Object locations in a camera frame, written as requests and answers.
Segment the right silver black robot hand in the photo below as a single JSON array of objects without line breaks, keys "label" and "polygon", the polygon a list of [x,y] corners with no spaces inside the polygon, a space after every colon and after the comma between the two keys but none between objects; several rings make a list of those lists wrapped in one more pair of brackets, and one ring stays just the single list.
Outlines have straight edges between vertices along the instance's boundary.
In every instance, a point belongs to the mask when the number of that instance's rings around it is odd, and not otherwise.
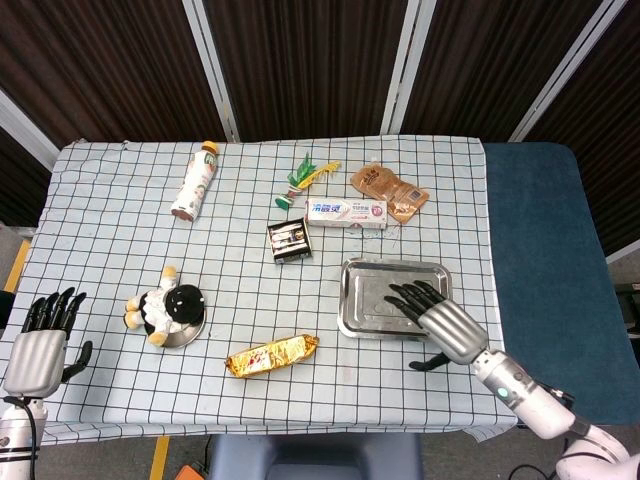
[{"label": "right silver black robot hand", "polygon": [[486,330],[429,283],[415,280],[402,285],[391,283],[389,287],[399,297],[386,295],[384,300],[400,310],[441,350],[427,361],[412,361],[411,369],[428,372],[450,362],[470,365],[489,349]]}]

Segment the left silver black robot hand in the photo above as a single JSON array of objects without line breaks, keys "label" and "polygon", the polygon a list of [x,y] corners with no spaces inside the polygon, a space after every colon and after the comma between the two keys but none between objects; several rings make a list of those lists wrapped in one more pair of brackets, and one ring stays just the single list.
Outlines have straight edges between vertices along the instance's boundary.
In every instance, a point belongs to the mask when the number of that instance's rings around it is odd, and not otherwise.
[{"label": "left silver black robot hand", "polygon": [[44,399],[81,373],[89,364],[93,343],[85,342],[75,363],[65,364],[66,349],[84,292],[73,287],[36,300],[16,336],[3,388],[18,398]]}]

